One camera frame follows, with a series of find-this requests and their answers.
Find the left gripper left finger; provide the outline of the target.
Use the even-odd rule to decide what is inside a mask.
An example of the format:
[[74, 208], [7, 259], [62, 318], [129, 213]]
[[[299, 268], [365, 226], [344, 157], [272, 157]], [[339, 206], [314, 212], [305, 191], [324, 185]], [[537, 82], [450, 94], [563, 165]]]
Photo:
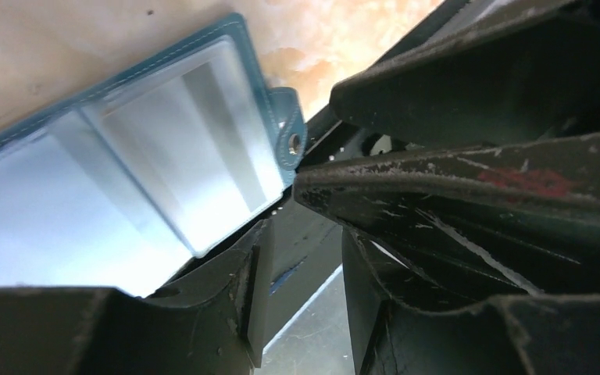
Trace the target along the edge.
[[0, 288], [0, 374], [250, 374], [260, 366], [271, 220], [146, 298], [112, 287]]

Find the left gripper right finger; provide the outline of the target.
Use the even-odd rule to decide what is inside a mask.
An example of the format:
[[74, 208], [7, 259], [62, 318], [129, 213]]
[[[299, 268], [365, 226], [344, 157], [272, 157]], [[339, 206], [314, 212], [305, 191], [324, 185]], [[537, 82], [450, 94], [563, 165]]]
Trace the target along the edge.
[[600, 374], [600, 295], [446, 298], [345, 230], [357, 374]]

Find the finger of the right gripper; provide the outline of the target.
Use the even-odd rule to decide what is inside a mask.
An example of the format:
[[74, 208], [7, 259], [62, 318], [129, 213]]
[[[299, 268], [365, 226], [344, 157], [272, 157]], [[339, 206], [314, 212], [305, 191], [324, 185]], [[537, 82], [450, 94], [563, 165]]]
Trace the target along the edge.
[[458, 303], [600, 294], [600, 132], [326, 163], [293, 195]]
[[600, 131], [600, 1], [517, 1], [335, 85], [346, 123], [422, 146]]

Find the blue leather card holder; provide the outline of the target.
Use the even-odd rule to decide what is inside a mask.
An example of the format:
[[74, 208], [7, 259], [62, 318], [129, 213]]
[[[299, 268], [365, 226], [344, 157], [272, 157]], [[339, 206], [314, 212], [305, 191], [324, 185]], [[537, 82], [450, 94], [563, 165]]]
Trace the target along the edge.
[[0, 131], [0, 287], [149, 295], [274, 207], [306, 142], [233, 12]]

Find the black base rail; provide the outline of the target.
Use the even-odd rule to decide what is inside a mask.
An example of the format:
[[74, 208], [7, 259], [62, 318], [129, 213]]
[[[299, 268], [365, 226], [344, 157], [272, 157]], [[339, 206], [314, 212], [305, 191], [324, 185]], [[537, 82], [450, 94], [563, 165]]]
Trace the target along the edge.
[[[443, 1], [400, 39], [374, 65], [429, 41], [454, 19], [469, 1]], [[380, 135], [338, 120], [325, 105], [308, 122], [309, 150], [302, 166], [353, 159], [372, 148]], [[174, 285], [182, 287], [181, 302], [197, 302], [183, 316], [181, 328], [195, 346], [204, 343], [248, 343], [246, 328], [267, 345], [304, 309], [329, 274], [341, 263], [341, 227], [299, 205], [287, 188], [276, 211], [266, 209], [216, 247], [207, 260], [190, 261]], [[255, 282], [268, 276], [269, 289]]]

